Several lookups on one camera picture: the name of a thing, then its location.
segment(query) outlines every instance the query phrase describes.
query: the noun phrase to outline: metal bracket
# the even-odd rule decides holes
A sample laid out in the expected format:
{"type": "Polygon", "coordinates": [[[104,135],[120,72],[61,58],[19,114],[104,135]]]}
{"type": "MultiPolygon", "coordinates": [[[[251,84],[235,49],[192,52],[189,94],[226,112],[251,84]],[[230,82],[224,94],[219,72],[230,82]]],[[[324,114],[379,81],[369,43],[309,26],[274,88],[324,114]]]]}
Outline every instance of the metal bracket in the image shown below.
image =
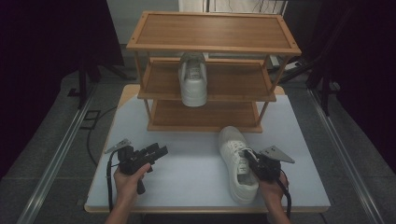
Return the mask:
{"type": "Polygon", "coordinates": [[[294,159],[286,155],[282,150],[280,150],[276,146],[265,148],[260,151],[260,154],[272,160],[295,163],[294,159]]]}
{"type": "Polygon", "coordinates": [[[120,149],[122,147],[129,146],[129,145],[131,145],[131,143],[132,142],[129,141],[128,138],[124,138],[122,141],[118,142],[114,147],[111,147],[111,148],[107,149],[105,151],[105,154],[110,153],[110,152],[115,151],[115,150],[118,150],[118,149],[120,149]]]}

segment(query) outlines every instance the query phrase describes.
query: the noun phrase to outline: human hand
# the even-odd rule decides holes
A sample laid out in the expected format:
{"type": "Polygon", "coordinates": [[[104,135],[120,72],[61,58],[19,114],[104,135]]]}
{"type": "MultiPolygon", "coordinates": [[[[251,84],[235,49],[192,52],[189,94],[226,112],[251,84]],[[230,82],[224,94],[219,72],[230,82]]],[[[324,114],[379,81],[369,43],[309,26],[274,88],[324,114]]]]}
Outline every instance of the human hand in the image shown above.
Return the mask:
{"type": "MultiPolygon", "coordinates": [[[[288,187],[289,181],[283,172],[280,172],[279,180],[286,188],[288,187]]],[[[259,186],[267,207],[272,204],[280,204],[284,192],[275,181],[259,180],[259,186]]]]}
{"type": "Polygon", "coordinates": [[[125,175],[120,171],[120,168],[117,168],[113,175],[117,189],[116,206],[124,206],[129,210],[134,207],[137,200],[137,181],[143,178],[149,168],[150,164],[147,163],[133,175],[125,175]]]}
{"type": "MultiPolygon", "coordinates": [[[[279,180],[287,189],[289,181],[283,172],[280,173],[279,180]]],[[[290,221],[284,213],[282,207],[281,200],[284,194],[282,188],[276,183],[276,181],[265,180],[259,180],[259,186],[265,206],[269,212],[269,218],[272,220],[271,223],[290,224],[290,221]]]]}

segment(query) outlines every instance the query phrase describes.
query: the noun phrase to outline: white table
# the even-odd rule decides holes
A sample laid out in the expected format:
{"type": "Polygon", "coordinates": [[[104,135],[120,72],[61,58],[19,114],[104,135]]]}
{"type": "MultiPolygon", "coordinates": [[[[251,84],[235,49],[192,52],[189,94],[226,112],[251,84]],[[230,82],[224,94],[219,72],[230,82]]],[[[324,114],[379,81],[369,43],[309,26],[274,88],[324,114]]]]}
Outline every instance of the white table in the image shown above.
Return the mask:
{"type": "MultiPolygon", "coordinates": [[[[309,153],[288,96],[277,95],[262,120],[263,133],[243,133],[256,151],[276,145],[291,156],[294,164],[282,163],[290,182],[292,212],[324,212],[330,202],[309,153]]],[[[143,179],[146,192],[132,212],[141,213],[261,213],[267,212],[258,193],[251,204],[236,203],[229,191],[228,172],[218,148],[218,133],[148,132],[144,102],[121,98],[106,148],[124,138],[135,149],[159,143],[169,153],[152,166],[143,179]]],[[[85,203],[88,212],[108,212],[106,163],[103,154],[85,203]]],[[[117,155],[113,164],[117,164],[117,155]]],[[[113,199],[116,199],[113,180],[113,199]]],[[[282,204],[286,207],[286,197],[282,204]]]]}

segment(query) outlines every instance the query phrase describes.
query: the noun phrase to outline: wooden shoe rack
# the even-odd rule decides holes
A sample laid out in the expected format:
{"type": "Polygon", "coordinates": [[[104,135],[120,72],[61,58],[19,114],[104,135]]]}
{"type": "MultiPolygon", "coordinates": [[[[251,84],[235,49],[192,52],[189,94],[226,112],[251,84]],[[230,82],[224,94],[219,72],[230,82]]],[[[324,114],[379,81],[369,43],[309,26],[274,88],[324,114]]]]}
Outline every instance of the wooden shoe rack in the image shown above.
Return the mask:
{"type": "Polygon", "coordinates": [[[280,15],[161,11],[143,12],[127,49],[134,52],[140,77],[137,98],[145,102],[148,130],[177,132],[219,132],[232,125],[241,132],[261,133],[265,109],[276,101],[274,90],[288,60],[301,54],[280,15]],[[265,56],[207,59],[207,102],[187,107],[180,96],[179,58],[150,56],[185,51],[265,56]],[[284,56],[274,80],[266,68],[270,55],[284,56]],[[260,111],[256,102],[265,102],[260,111]]]}

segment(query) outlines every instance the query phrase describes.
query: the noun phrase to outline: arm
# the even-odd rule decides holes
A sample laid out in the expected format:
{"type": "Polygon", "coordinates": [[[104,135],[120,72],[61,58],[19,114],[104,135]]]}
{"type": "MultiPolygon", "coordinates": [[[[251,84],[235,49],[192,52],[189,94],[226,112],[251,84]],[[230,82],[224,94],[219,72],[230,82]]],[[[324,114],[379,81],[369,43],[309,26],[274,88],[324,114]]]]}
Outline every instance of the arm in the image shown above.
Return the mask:
{"type": "Polygon", "coordinates": [[[124,175],[120,172],[120,168],[114,173],[117,188],[117,201],[113,211],[106,220],[106,224],[126,223],[129,214],[137,200],[137,181],[143,178],[150,164],[142,166],[133,175],[124,175]]]}
{"type": "MultiPolygon", "coordinates": [[[[289,184],[283,173],[280,175],[280,181],[282,181],[285,186],[289,184]]],[[[274,224],[290,224],[288,217],[283,211],[281,203],[283,191],[280,186],[275,181],[268,182],[261,180],[259,183],[262,197],[274,224]]]]}

